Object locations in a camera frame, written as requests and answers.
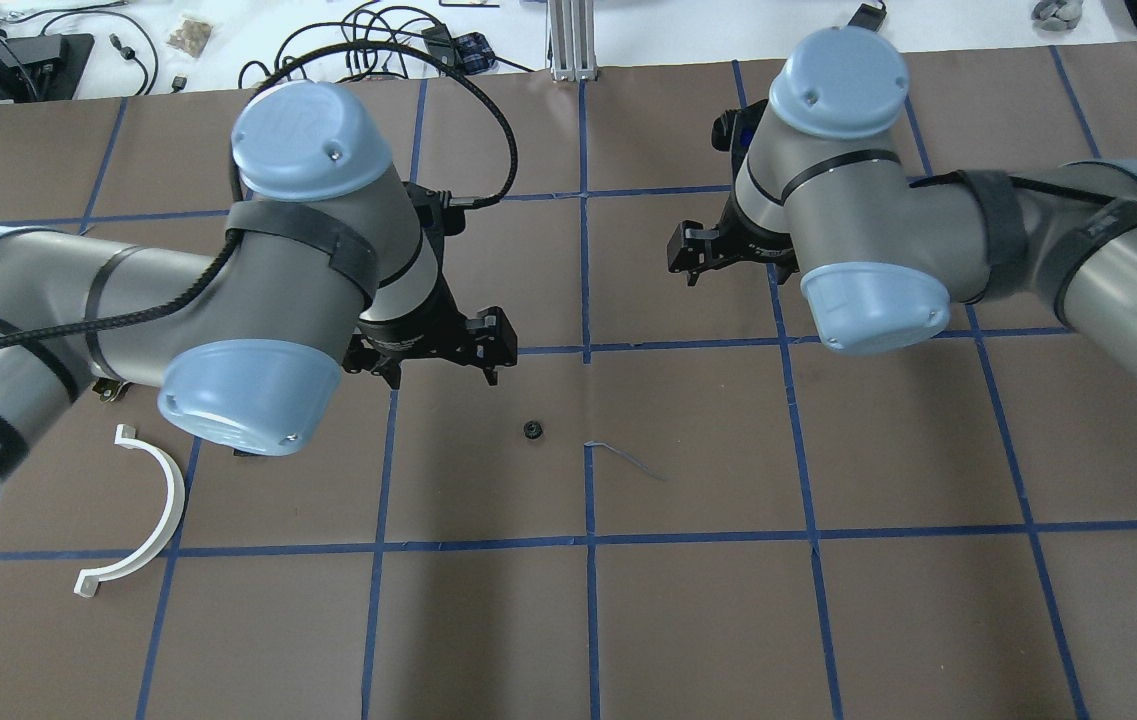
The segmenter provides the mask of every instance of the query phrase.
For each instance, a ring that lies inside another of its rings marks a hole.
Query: black ring
[[[750,179],[750,182],[755,185],[755,190],[760,191],[760,195],[766,197],[766,199],[773,205],[782,204],[779,197],[774,197],[772,192],[764,190],[763,184],[760,183],[760,179],[755,177],[755,169],[750,169],[750,156],[746,156],[746,177]]]
[[[782,188],[782,199],[780,199],[778,204],[785,205],[787,197],[791,196],[791,192],[798,190],[800,184],[806,183],[813,177],[820,176],[820,174],[829,173],[830,169],[841,168],[844,165],[869,163],[872,160],[888,160],[901,165],[901,158],[898,158],[896,152],[893,150],[879,149],[879,147],[871,147],[869,150],[855,150],[852,152],[844,152],[844,155],[836,155],[833,158],[821,160],[819,164],[812,165],[811,168],[797,174],[797,176],[791,177],[791,182],[786,183],[786,187]]]
[[[379,282],[377,283],[377,290],[381,290],[381,288],[384,288],[388,284],[393,283],[395,281],[398,281],[399,278],[404,278],[404,275],[407,275],[408,274],[408,270],[412,270],[412,266],[417,263],[417,258],[421,258],[421,249],[422,249],[422,247],[425,247],[425,246],[426,246],[426,238],[423,238],[423,237],[418,238],[418,240],[417,240],[417,250],[413,251],[412,258],[409,258],[407,260],[407,263],[404,263],[402,268],[398,268],[398,270],[395,271],[395,273],[391,273],[390,278],[387,278],[387,279],[384,279],[384,281]]]
[[[84,303],[84,320],[97,320],[97,312],[101,309],[101,296],[106,291],[106,282],[110,281],[110,275],[115,273],[115,270],[124,263],[125,259],[130,258],[134,253],[139,250],[146,250],[144,247],[140,245],[133,245],[131,247],[125,247],[125,249],[110,256],[109,260],[97,271],[97,274],[92,279],[92,284],[88,288],[88,301]],[[119,376],[119,373],[111,369],[110,363],[106,361],[106,354],[101,350],[101,338],[97,337],[97,332],[84,333],[84,342],[88,342],[88,355],[92,356],[93,363],[101,372],[110,375],[113,381],[127,382],[124,378]]]
[[[20,328],[7,322],[5,318],[0,318],[0,334],[19,332]],[[61,362],[60,357],[57,357],[55,351],[48,350],[48,346],[36,340],[23,342],[20,347],[24,347],[30,355],[36,356],[48,370],[51,370],[52,374],[57,376],[57,381],[61,382],[61,387],[66,388],[66,397],[70,398],[70,405],[73,405],[78,399],[78,383],[75,382],[74,373],[70,373],[70,369]]]

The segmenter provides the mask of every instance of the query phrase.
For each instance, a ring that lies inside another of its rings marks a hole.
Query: white curved plastic part
[[[82,597],[92,597],[97,594],[97,586],[103,580],[117,580],[125,576],[135,573],[142,565],[155,558],[165,544],[176,532],[176,525],[181,521],[181,512],[185,510],[185,485],[181,482],[181,469],[176,466],[176,461],[167,452],[160,450],[150,442],[139,441],[136,429],[130,425],[115,428],[115,445],[132,448],[132,450],[149,452],[164,467],[164,479],[167,483],[167,502],[164,505],[164,514],[160,515],[160,523],[156,525],[151,537],[146,538],[142,547],[138,547],[132,555],[128,555],[114,565],[105,568],[91,568],[78,571],[78,582],[75,582],[75,594]]]

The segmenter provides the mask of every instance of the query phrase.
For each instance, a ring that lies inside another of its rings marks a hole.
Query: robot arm
[[[821,342],[849,355],[933,337],[952,301],[1031,290],[1137,376],[1137,160],[911,187],[888,132],[907,86],[868,28],[806,38],[767,101],[715,123],[733,192],[715,227],[679,225],[670,272],[690,285],[737,260],[802,273]]]
[[[229,260],[176,313],[0,350],[0,483],[94,378],[160,388],[188,432],[256,455],[300,450],[341,370],[399,383],[399,363],[516,364],[500,307],[459,314],[443,240],[449,193],[400,181],[352,94],[297,82],[263,92],[231,147],[256,192],[229,214]],[[43,227],[0,227],[0,336],[108,318],[179,296],[204,256]]]

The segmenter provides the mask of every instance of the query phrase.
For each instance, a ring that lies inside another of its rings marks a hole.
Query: black power cord
[[[142,68],[142,86],[139,86],[136,92],[133,94],[134,97],[141,96],[146,92],[149,85],[151,85],[151,72],[146,68],[146,64],[136,58],[136,50],[133,50],[132,47],[124,45],[123,42],[119,41],[119,36],[115,35],[115,33],[110,33],[110,45],[114,47],[115,50],[119,50],[121,58],[136,63],[136,66]]]
[[[288,78],[289,73],[297,71],[307,63],[315,61],[319,58],[326,58],[326,56],[330,55],[351,53],[352,51],[363,50],[388,51],[389,53],[407,53],[409,58],[416,58],[425,64],[430,64],[432,67],[435,67],[439,72],[443,73],[445,76],[454,78],[454,81],[457,81],[460,86],[466,88],[468,93],[474,96],[475,99],[492,114],[492,117],[495,117],[496,122],[498,122],[499,126],[501,126],[501,132],[505,135],[505,140],[507,140],[507,146],[509,147],[509,173],[507,174],[505,182],[501,183],[500,190],[495,193],[485,197],[475,197],[475,199],[454,199],[454,206],[459,206],[459,208],[466,209],[480,209],[490,208],[490,206],[497,205],[511,191],[511,187],[514,184],[514,176],[516,176],[516,173],[518,172],[518,148],[516,146],[516,141],[514,141],[514,129],[511,129],[509,121],[505,119],[505,115],[501,114],[501,109],[496,106],[496,102],[492,101],[491,97],[480,90],[480,86],[476,86],[475,83],[468,81],[468,78],[464,76],[460,71],[441,63],[430,53],[423,53],[423,51],[417,50],[416,47],[399,45],[395,44],[395,42],[381,42],[376,40],[354,40],[343,42],[340,45],[321,47],[318,50],[312,50],[308,53],[300,56],[297,60],[287,63],[283,68],[271,73],[269,77],[266,77],[266,81],[262,83],[262,86],[258,86],[257,91],[254,92],[254,97],[260,96],[262,92],[267,90],[267,88],[275,86],[280,81],[284,81],[284,78]],[[229,167],[231,200],[234,200],[235,202],[242,201],[244,199],[243,183],[239,177],[239,167],[235,165],[234,155],[230,155]],[[83,320],[83,322],[80,323],[52,325],[48,328],[33,329],[33,331],[20,331],[0,336],[0,350],[27,342],[41,342],[55,340],[55,338],[59,337],[113,331],[113,329],[148,323],[151,322],[151,320],[166,318],[166,316],[179,313],[179,311],[183,311],[188,305],[192,304],[199,295],[206,291],[208,285],[211,285],[211,281],[215,281],[217,274],[221,273],[222,268],[225,268],[226,263],[230,262],[230,256],[234,255],[239,243],[242,242],[243,231],[240,231],[240,229],[229,229],[229,231],[226,231],[226,242],[221,247],[221,251],[217,253],[216,258],[213,258],[211,264],[208,265],[207,268],[204,268],[204,273],[199,275],[194,283],[183,293],[174,297],[174,299],[166,301],[163,305],[148,307],[146,311],[134,311],[134,313],[111,315],[109,318]]]
[[[44,13],[57,13],[57,10],[44,10],[43,13],[38,13],[38,14],[42,15]],[[153,63],[153,73],[151,74],[151,77],[149,77],[149,82],[146,85],[146,91],[139,92],[139,96],[151,94],[151,91],[155,90],[155,82],[158,81],[158,78],[160,78],[160,51],[156,49],[155,40],[151,38],[151,33],[146,32],[146,28],[142,27],[142,24],[138,23],[133,18],[130,18],[127,15],[123,13],[115,13],[114,10],[97,10],[89,8],[80,8],[77,10],[65,10],[65,13],[61,13],[57,15],[57,17],[48,20],[47,23],[43,23],[43,27],[39,28],[39,35],[48,35],[48,28],[52,26],[52,23],[57,23],[65,18],[73,18],[75,17],[75,15],[110,15],[110,17],[113,18],[119,18],[122,20],[132,23],[133,27],[136,28],[136,32],[142,33],[142,38],[146,40],[146,43],[151,47],[151,56],[152,58],[155,58],[155,63]],[[24,19],[30,19],[33,17],[34,15],[28,15],[28,17]]]
[[[123,8],[124,5],[128,5],[128,0],[115,0],[114,3],[84,5],[82,6],[82,8],[57,8],[55,10],[39,10],[39,13],[22,15],[18,18],[0,17],[0,24],[9,24],[9,26],[15,26],[15,24],[30,22],[33,20],[34,18],[42,17],[42,15],[51,15],[52,13],[82,13],[82,10],[108,10],[110,8]]]

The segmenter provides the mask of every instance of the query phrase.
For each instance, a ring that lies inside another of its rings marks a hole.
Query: small wire
[[[146,32],[142,24],[138,23],[133,18],[130,18],[124,13],[113,13],[113,10],[66,10],[66,13],[61,13],[60,15],[57,15],[57,17],[43,23],[43,27],[39,28],[39,35],[47,35],[48,28],[52,27],[52,23],[65,18],[73,18],[75,15],[110,15],[113,18],[121,18],[128,20],[128,23],[133,23],[133,27],[136,28],[136,32],[142,33],[142,38],[146,40],[146,43],[151,47],[151,56],[155,58],[155,74],[151,76],[151,85],[149,85],[144,92],[144,96],[151,94],[155,90],[155,82],[160,78],[160,51],[156,49],[155,40],[151,39],[151,33]]]
[[[254,67],[254,65],[256,65],[256,67],[258,68],[262,68],[263,76],[269,77],[269,68],[266,67],[266,63],[262,63],[262,60],[248,60],[247,63],[244,63],[244,67],[239,68],[239,82],[238,82],[239,90],[243,90],[244,74],[247,74],[248,69]]]
[[[140,61],[136,58],[136,55],[133,55],[133,61],[136,63],[139,68],[142,68],[142,86],[136,89],[133,97],[146,96],[146,92],[149,90],[149,85],[151,85],[151,72],[146,68],[146,63]]]
[[[292,55],[284,55],[284,61],[285,63],[292,63],[292,60],[294,60],[294,59],[297,59],[297,58],[293,58]],[[306,74],[306,68],[297,68],[297,69],[299,69],[302,73],[302,78],[312,78],[312,76],[308,76],[308,74]]]
[[[516,174],[518,174],[518,146],[516,143],[516,140],[514,140],[514,129],[511,127],[509,121],[505,118],[505,114],[501,113],[501,109],[498,108],[498,105],[496,105],[495,101],[492,101],[491,97],[487,96],[487,93],[482,91],[480,86],[471,82],[471,78],[467,78],[466,74],[462,73],[457,68],[454,68],[451,65],[446,64],[440,59],[437,59],[433,55],[426,53],[426,51],[418,50],[416,49],[416,47],[413,45],[396,44],[395,42],[382,42],[380,40],[356,40],[350,42],[341,42],[341,44],[338,45],[321,47],[317,50],[310,50],[308,53],[299,56],[297,60],[294,60],[293,63],[285,64],[283,68],[276,69],[274,73],[271,74],[269,77],[266,78],[265,82],[262,83],[262,86],[257,88],[257,94],[260,94],[262,91],[265,91],[266,88],[268,86],[275,86],[276,83],[283,81],[283,78],[288,78],[288,74],[297,71],[299,65],[305,65],[307,63],[312,63],[321,58],[327,58],[327,56],[331,55],[347,53],[347,51],[349,50],[364,50],[364,49],[385,50],[389,53],[405,53],[408,55],[409,58],[422,60],[422,63],[431,65],[431,67],[434,67],[440,73],[443,73],[445,76],[454,78],[454,81],[457,82],[458,85],[466,88],[466,91],[470,94],[474,96],[475,99],[479,100],[480,104],[483,105],[484,108],[492,115],[492,118],[496,119],[498,126],[501,127],[501,133],[505,135],[505,141],[507,141],[507,150],[509,151],[511,166],[507,172],[507,177],[505,177],[505,181],[501,183],[500,190],[485,197],[476,197],[476,199],[473,199],[471,202],[468,202],[468,208],[470,209],[490,208],[490,206],[497,205],[511,191],[511,187],[514,187],[514,177],[516,177]],[[238,169],[235,169],[235,164],[233,158],[231,158],[230,160],[230,167],[234,171],[233,173],[231,173],[232,177],[231,195],[238,195],[242,197],[243,187],[239,182],[239,172]]]
[[[13,61],[16,63],[16,71],[18,71],[18,73],[20,74],[20,78],[24,78],[25,86],[30,88],[30,99],[36,102],[43,100],[43,97],[39,94],[39,91],[34,86],[34,78],[31,77],[27,69],[25,69],[25,64],[20,63],[18,56],[16,56],[16,53],[13,51],[9,44],[7,44],[7,38],[0,35],[0,45],[5,47],[7,53],[9,53],[13,57]]]
[[[22,15],[19,18],[9,19],[1,18],[0,24],[3,26],[15,26],[15,24],[27,23],[34,18],[41,17],[41,15],[50,15],[52,13],[80,13],[80,10],[106,10],[110,8],[123,8],[124,5],[128,5],[128,0],[115,0],[114,3],[102,3],[102,5],[84,5],[83,8],[57,8],[55,10],[39,10],[39,13],[31,13],[30,15]]]
[[[512,68],[517,69],[517,71],[523,71],[525,73],[536,73],[537,72],[536,69],[532,69],[532,68],[528,67],[526,65],[521,65],[521,64],[518,64],[516,61],[507,60],[507,59],[503,58],[503,56],[499,56],[499,55],[496,55],[493,58],[498,63],[505,63],[505,64],[509,65]]]

